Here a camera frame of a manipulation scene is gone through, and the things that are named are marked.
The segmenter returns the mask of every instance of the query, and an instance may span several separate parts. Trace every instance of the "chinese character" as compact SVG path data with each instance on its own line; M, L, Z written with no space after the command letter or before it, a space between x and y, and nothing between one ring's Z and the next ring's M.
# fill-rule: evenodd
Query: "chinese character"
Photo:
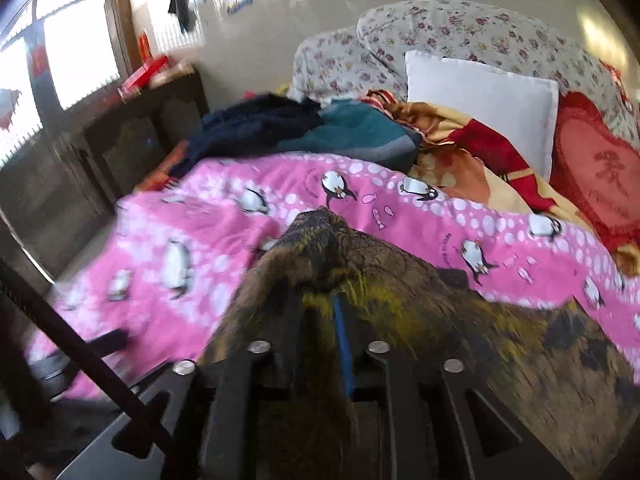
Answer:
M596 173L596 178L604 179L609 184L616 184L620 193L624 196L628 197L628 193L622 187L620 183L620 171L625 169L625 165L620 162L620 156L614 152L613 150L604 150L603 152L598 152L593 157L596 161L604 162L604 170Z

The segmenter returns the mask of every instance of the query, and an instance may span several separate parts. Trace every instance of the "red pillow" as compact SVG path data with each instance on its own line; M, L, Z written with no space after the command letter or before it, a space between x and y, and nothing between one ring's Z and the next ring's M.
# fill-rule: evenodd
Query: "red pillow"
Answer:
M640 240L640 154L583 94L561 97L551 186L589 219L609 251Z

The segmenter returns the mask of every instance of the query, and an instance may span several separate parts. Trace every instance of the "floral headboard cover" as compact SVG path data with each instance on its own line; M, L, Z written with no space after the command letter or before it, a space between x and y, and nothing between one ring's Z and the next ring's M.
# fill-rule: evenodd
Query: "floral headboard cover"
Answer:
M355 27L307 38L295 55L290 95L325 100L383 88L406 99L404 53L414 49L553 79L562 92L585 94L615 136L640 148L638 107L627 108L600 60L540 20L463 0L376 7Z

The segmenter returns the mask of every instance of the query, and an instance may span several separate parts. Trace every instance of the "pink blanket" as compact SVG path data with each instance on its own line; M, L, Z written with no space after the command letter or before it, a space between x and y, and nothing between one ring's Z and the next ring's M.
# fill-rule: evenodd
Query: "pink blanket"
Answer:
M85 339L128 328L133 343L107 359L128 380L167 359L196 358L255 250L318 206L436 267L466 270L489 301L555 308L575 297L640 381L640 280L623 278L591 234L448 199L404 174L337 155L209 159L177 190L124 198L104 253L56 309ZM52 350L37 334L30 357ZM80 376L68 394L96 393Z

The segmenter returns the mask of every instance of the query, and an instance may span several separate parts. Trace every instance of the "metal screw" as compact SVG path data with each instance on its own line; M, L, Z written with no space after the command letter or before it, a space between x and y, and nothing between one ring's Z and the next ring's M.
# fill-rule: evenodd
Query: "metal screw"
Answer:
M459 359L447 359L442 367L450 374L459 374L465 369L465 365Z
M172 370L174 371L174 373L178 375L193 374L194 371L196 370L196 363L194 363L193 361L189 361L188 359L185 359L183 361L178 361L174 365Z
M249 343L247 349L252 354L264 354L265 352L271 350L271 343L258 339L258 341Z
M389 350L391 350L391 347L386 341L372 341L369 343L369 352L374 354L386 354Z

